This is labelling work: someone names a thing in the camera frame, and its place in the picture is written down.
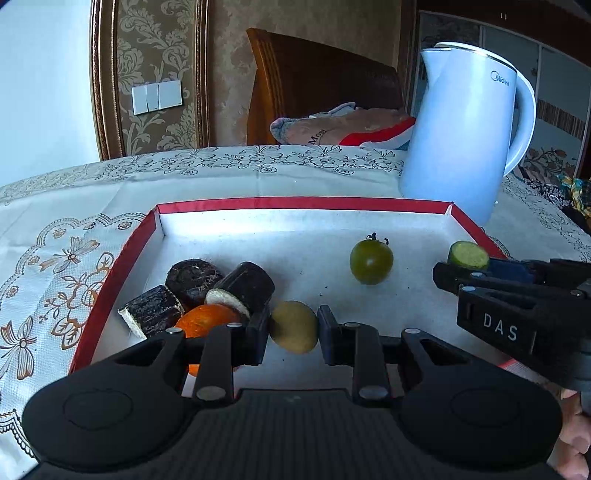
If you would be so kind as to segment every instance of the red box rim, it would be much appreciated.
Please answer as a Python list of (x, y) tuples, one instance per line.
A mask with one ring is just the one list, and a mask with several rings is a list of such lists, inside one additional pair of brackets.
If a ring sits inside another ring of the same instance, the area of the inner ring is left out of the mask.
[[(90, 365), (105, 323), (115, 299), (127, 276), (148, 240), (156, 230), (156, 212), (187, 213), (214, 210), (373, 210), (379, 212), (438, 213), (444, 215), (452, 206), (452, 216), (463, 229), (483, 247), (492, 258), (506, 258), (501, 249), (460, 208), (451, 202), (433, 200), (409, 200), (399, 198), (371, 197), (248, 197), (212, 200), (189, 200), (186, 202), (156, 205), (133, 231), (121, 249), (110, 273), (107, 275), (95, 305), (90, 311), (76, 353), (70, 364), (70, 373)], [(510, 360), (501, 367), (515, 363)]]

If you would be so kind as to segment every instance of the kiwi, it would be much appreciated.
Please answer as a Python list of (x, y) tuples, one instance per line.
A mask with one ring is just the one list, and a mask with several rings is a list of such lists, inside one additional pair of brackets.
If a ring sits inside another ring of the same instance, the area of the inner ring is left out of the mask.
[(305, 303), (282, 301), (271, 313), (269, 334), (289, 352), (308, 353), (318, 342), (318, 320)]

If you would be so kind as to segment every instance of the cucumber slice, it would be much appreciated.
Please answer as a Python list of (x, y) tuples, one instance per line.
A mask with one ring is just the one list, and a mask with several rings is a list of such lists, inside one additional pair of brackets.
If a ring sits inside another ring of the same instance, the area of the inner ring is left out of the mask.
[(486, 270), (491, 258), (480, 245), (474, 242), (460, 240), (449, 249), (447, 262), (470, 268), (471, 270)]

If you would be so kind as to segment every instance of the green cherry tomato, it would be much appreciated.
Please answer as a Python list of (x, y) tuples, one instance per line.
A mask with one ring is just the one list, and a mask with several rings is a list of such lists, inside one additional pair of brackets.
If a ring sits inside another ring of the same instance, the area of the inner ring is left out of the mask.
[(377, 285), (383, 281), (394, 263), (394, 255), (385, 242), (377, 240), (375, 232), (360, 241), (351, 250), (349, 266), (351, 273), (364, 285)]

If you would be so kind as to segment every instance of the tomato stem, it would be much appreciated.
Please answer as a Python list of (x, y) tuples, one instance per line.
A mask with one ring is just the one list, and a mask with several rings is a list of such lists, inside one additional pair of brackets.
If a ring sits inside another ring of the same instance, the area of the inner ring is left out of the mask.
[[(376, 240), (376, 241), (378, 241), (378, 242), (380, 241), (380, 240), (378, 240), (378, 239), (375, 237), (375, 232), (374, 232), (374, 233), (372, 233), (371, 235), (368, 235), (368, 236), (366, 237), (366, 240)], [(388, 239), (387, 239), (387, 238), (384, 238), (384, 240), (385, 240), (385, 243), (386, 243), (386, 245), (389, 245), (389, 244), (390, 244), (390, 243), (388, 242)]]

